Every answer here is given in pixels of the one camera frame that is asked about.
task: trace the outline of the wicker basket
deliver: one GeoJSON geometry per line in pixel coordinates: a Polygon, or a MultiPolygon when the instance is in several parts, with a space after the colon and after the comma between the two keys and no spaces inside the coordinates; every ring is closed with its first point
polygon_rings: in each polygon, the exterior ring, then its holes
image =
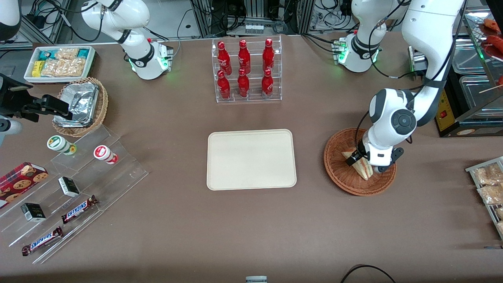
{"type": "MultiPolygon", "coordinates": [[[[374,173],[368,181],[365,181],[353,167],[346,164],[346,159],[342,152],[351,151],[355,148],[356,128],[348,128],[334,134],[326,143],[323,160],[325,169],[330,179],[346,192],[367,196],[383,192],[396,176],[396,164],[391,166],[384,173],[374,173]]],[[[358,131],[358,140],[362,138],[366,130],[358,131]]]]}
{"type": "MultiPolygon", "coordinates": [[[[91,126],[87,128],[63,128],[57,126],[52,122],[52,126],[56,129],[56,131],[63,135],[70,135],[73,137],[81,137],[86,133],[93,130],[95,127],[101,125],[103,120],[105,120],[105,116],[107,115],[107,106],[108,106],[108,94],[107,90],[103,87],[100,81],[94,78],[85,78],[82,80],[78,80],[75,82],[71,82],[71,84],[83,84],[83,83],[93,83],[100,88],[98,92],[98,101],[96,102],[96,110],[94,114],[94,122],[91,126]]],[[[59,92],[58,98],[61,98],[61,94],[63,93],[64,88],[59,92]]]]}

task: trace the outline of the white bottle with red label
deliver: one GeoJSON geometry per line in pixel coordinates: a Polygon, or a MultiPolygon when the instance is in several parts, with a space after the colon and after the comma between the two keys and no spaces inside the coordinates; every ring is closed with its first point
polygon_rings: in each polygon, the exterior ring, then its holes
{"type": "Polygon", "coordinates": [[[265,99],[270,99],[273,96],[273,78],[271,77],[271,69],[267,69],[264,72],[264,77],[262,78],[262,97],[265,99]]]}
{"type": "Polygon", "coordinates": [[[114,164],[119,160],[117,154],[113,153],[108,146],[98,146],[94,150],[95,158],[105,161],[107,164],[114,164]]]}

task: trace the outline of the white bottle with green label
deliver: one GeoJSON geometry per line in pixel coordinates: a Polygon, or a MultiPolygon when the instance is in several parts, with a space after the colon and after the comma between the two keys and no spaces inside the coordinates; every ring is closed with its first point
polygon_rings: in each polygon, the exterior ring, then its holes
{"type": "Polygon", "coordinates": [[[53,135],[47,141],[47,147],[51,150],[61,152],[64,155],[72,155],[77,151],[77,146],[67,141],[60,135],[53,135]]]}

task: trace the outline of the small black box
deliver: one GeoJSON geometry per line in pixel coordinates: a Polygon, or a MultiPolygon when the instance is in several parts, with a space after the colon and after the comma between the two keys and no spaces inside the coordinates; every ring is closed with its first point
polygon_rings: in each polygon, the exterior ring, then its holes
{"type": "Polygon", "coordinates": [[[74,181],[68,177],[61,177],[58,179],[59,186],[63,190],[63,193],[67,196],[76,197],[80,192],[78,191],[77,186],[74,181]]]}
{"type": "Polygon", "coordinates": [[[21,210],[28,221],[42,222],[45,220],[44,212],[39,204],[26,202],[21,206],[21,210]]]}

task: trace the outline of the yellow panel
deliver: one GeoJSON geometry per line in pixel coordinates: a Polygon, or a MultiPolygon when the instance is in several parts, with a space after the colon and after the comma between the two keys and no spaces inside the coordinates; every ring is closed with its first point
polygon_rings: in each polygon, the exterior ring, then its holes
{"type": "Polygon", "coordinates": [[[442,90],[442,94],[440,95],[439,109],[437,111],[437,116],[435,117],[435,119],[437,120],[440,131],[447,129],[455,122],[451,105],[449,104],[449,100],[447,100],[445,90],[442,90]],[[447,116],[445,116],[444,118],[442,118],[440,115],[440,113],[442,113],[443,111],[445,111],[445,113],[447,114],[447,116]]]}

